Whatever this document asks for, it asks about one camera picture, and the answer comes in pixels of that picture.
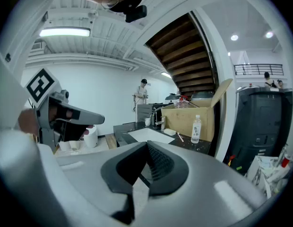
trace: bottle label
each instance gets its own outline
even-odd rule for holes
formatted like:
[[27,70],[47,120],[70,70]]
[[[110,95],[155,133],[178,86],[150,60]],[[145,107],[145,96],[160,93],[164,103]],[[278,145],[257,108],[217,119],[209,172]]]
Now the bottle label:
[[193,132],[192,132],[192,138],[200,138],[200,133],[201,133],[201,124],[200,123],[195,123],[193,125]]

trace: railing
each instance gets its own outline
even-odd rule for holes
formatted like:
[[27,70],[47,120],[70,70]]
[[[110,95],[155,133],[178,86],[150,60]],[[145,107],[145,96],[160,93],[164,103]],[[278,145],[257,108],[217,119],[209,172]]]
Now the railing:
[[234,65],[236,75],[284,75],[281,64],[249,64]]

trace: black countertop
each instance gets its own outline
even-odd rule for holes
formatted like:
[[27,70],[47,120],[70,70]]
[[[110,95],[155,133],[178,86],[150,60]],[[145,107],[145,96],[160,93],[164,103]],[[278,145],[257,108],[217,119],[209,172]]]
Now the black countertop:
[[[137,142],[137,140],[135,140],[132,136],[129,135],[129,132],[141,130],[144,128],[149,128],[149,129],[155,130],[161,134],[164,134],[164,135],[167,135],[169,137],[174,138],[174,140],[172,142],[170,142],[171,145],[175,145],[175,146],[178,146],[181,148],[197,151],[197,152],[200,152],[203,154],[208,154],[209,148],[211,146],[211,142],[205,141],[205,140],[199,140],[199,142],[197,144],[193,144],[190,141],[190,137],[185,136],[185,135],[181,135],[183,138],[183,141],[184,141],[184,142],[182,142],[181,139],[179,138],[178,134],[170,136],[168,134],[162,133],[160,127],[153,127],[152,125],[146,126],[146,124],[144,122],[138,122],[138,123],[132,122],[132,123],[126,123],[123,125],[117,125],[117,126],[113,127],[114,136],[117,141],[117,147],[122,147],[122,146],[126,146],[128,144],[132,144],[132,143]],[[152,184],[153,179],[151,176],[151,171],[150,171],[149,166],[147,164],[144,167],[144,169],[142,170],[139,178],[148,187],[150,186],[150,184]]]

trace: fluorescent ceiling light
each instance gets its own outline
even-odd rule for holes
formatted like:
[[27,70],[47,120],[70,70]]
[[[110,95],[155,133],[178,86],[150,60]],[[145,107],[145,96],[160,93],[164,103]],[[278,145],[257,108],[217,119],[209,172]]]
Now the fluorescent ceiling light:
[[269,39],[269,38],[271,38],[271,37],[273,37],[274,36],[274,33],[273,32],[267,32],[266,33],[266,35],[265,35],[265,37],[267,38],[267,39]]
[[236,41],[238,38],[239,38],[238,35],[233,35],[233,36],[231,37],[231,40]]
[[166,76],[166,77],[168,77],[168,78],[172,78],[169,74],[167,74],[167,73],[165,73],[165,72],[161,73],[161,75],[164,75],[164,76]]
[[55,36],[55,35],[75,35],[75,36],[90,36],[89,28],[80,27],[52,27],[46,28],[39,34],[40,37]]

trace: white mug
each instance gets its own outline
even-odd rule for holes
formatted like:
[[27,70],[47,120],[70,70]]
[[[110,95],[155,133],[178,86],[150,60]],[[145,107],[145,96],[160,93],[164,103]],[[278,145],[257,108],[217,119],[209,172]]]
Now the white mug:
[[149,126],[151,123],[151,119],[150,118],[146,118],[146,126]]

